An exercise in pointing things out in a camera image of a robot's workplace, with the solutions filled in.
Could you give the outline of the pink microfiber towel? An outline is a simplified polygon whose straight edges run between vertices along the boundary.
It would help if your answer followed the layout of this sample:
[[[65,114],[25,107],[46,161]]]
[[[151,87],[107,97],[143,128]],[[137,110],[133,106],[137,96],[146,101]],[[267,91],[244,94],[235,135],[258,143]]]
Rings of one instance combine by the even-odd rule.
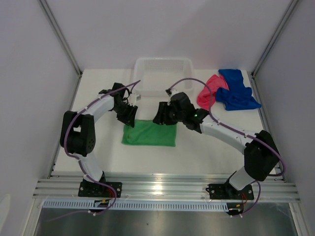
[[[200,108],[208,110],[216,101],[216,93],[219,88],[229,90],[228,84],[223,75],[213,75],[206,82],[211,91],[204,87],[200,94],[197,96],[197,104]]]

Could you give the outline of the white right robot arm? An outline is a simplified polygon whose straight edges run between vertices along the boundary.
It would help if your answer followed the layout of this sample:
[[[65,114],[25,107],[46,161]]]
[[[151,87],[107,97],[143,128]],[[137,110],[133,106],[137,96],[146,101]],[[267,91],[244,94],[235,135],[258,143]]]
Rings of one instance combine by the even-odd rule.
[[[184,92],[166,90],[169,100],[160,102],[153,122],[158,125],[175,125],[181,122],[187,129],[208,135],[232,146],[244,156],[244,165],[233,173],[225,185],[225,194],[237,198],[243,189],[255,182],[264,181],[280,162],[270,133],[249,132],[224,124],[210,111],[197,109]]]

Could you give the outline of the green microfiber towel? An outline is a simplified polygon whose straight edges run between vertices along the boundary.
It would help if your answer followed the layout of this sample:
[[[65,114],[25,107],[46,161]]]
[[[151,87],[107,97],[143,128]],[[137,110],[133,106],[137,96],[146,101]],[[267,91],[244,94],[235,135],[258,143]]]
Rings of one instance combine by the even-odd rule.
[[[124,126],[122,144],[129,146],[175,147],[177,125],[158,125],[152,120],[136,119],[134,127]]]

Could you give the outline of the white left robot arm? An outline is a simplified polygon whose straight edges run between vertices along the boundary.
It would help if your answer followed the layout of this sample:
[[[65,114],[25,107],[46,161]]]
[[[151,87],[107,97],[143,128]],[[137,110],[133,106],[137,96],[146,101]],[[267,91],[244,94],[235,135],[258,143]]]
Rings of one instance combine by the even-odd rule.
[[[96,145],[95,123],[106,113],[115,112],[116,119],[134,127],[139,95],[133,93],[137,82],[127,86],[114,83],[111,89],[103,89],[79,111],[66,111],[63,115],[60,145],[67,156],[77,160],[84,180],[91,182],[89,190],[97,197],[106,193],[104,171],[94,153]]]

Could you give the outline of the blue microfiber towel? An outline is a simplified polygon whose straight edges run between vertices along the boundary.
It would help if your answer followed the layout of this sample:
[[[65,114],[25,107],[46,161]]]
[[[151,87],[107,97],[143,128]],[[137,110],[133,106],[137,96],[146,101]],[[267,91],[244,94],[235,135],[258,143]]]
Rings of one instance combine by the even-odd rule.
[[[227,111],[254,110],[262,106],[252,95],[252,89],[245,87],[244,78],[239,69],[219,69],[228,85],[226,88],[218,88],[216,101],[225,105]]]

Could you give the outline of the aluminium front rail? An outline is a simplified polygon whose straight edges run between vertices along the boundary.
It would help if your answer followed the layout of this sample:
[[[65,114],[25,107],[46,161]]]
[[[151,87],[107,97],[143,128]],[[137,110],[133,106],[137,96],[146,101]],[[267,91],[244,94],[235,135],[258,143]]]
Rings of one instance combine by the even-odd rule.
[[[209,183],[224,183],[228,175],[179,175],[179,174],[130,174],[106,173],[109,182],[123,184],[121,199],[152,201],[208,200],[206,187]],[[80,172],[53,172],[49,178],[39,179],[33,198],[78,197]],[[252,186],[254,194],[260,193],[261,203],[299,203],[301,201],[296,185],[282,178],[268,177],[261,186]]]

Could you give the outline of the white plastic basket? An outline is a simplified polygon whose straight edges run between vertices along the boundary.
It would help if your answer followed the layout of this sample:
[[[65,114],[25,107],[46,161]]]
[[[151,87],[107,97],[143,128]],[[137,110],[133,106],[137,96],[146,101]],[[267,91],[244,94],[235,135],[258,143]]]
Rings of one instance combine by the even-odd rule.
[[[166,89],[180,79],[193,78],[194,69],[188,58],[139,58],[133,70],[133,91],[141,96],[165,97]]]

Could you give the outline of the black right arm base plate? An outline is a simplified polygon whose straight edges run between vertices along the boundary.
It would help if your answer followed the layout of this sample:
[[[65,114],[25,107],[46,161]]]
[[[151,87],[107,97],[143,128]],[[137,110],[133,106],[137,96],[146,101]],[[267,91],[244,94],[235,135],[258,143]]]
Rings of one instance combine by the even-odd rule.
[[[237,190],[228,182],[209,183],[205,188],[211,200],[254,200],[253,189],[250,184],[242,190]]]

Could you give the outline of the aluminium frame post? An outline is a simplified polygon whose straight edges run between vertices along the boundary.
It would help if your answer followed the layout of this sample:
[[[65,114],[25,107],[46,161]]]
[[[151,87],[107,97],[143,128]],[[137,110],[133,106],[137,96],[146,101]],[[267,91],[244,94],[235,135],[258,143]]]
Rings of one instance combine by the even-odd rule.
[[[259,57],[257,63],[255,64],[252,72],[251,77],[255,79],[258,72],[262,68],[263,64],[267,60],[268,56],[270,55],[272,49],[274,48],[275,44],[279,40],[281,34],[284,32],[287,24],[289,23],[291,17],[294,15],[294,12],[297,10],[298,5],[301,3],[301,0],[291,0],[289,2],[288,7],[286,8],[283,16],[281,17],[280,21],[278,22],[274,32],[271,35],[266,47],[264,48],[261,56]]]
[[[70,48],[70,45],[67,41],[67,39],[64,36],[64,33],[60,27],[60,25],[58,24],[58,21],[48,3],[47,0],[38,0],[37,1],[39,6],[42,9],[43,14],[45,15],[48,23],[51,26],[51,29],[53,31],[53,33],[55,34],[57,40],[60,43],[60,46],[62,48],[62,50],[64,51],[66,57],[68,58],[72,68],[74,69],[76,75],[78,76],[78,78],[80,78],[83,74],[82,70],[80,69],[80,66]]]

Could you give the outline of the aluminium frame post right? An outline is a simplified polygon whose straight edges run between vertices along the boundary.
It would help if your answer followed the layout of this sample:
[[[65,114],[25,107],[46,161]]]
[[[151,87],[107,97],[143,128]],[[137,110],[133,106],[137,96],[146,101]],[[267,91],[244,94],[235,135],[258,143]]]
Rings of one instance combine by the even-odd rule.
[[[286,8],[283,16],[281,17],[280,21],[278,22],[274,32],[271,35],[266,47],[264,48],[261,56],[259,57],[257,63],[255,64],[252,72],[251,77],[255,79],[258,72],[262,68],[263,64],[267,60],[268,56],[270,55],[272,49],[274,48],[275,44],[279,40],[281,34],[284,32],[287,24],[289,23],[291,17],[294,15],[294,12],[297,10],[298,5],[301,3],[301,0],[291,0],[289,2],[288,7]]]

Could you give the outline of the aluminium frame post left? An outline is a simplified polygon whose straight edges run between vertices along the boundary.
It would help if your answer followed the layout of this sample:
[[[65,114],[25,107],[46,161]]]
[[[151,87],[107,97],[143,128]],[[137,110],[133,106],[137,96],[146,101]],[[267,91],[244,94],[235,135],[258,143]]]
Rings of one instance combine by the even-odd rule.
[[[64,51],[66,57],[68,58],[72,68],[74,69],[76,75],[78,76],[78,78],[80,78],[83,74],[82,70],[80,69],[80,66],[70,48],[70,45],[67,41],[67,39],[64,36],[64,33],[60,27],[60,25],[58,24],[58,21],[48,3],[47,0],[38,0],[37,1],[39,6],[42,9],[43,14],[45,15],[48,23],[51,26],[51,29],[53,31],[53,33],[55,34],[57,40],[60,43],[60,46],[62,48],[62,50]]]

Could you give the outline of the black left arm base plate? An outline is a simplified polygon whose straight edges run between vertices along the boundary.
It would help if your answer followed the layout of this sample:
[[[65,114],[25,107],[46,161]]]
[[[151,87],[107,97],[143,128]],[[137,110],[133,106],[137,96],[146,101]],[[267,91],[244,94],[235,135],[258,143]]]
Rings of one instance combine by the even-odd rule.
[[[106,182],[107,185],[111,186],[115,191],[117,198],[121,197],[122,186],[121,182]],[[90,197],[90,198],[114,198],[114,191],[108,187],[99,185],[94,182],[81,181],[78,190],[79,197]]]

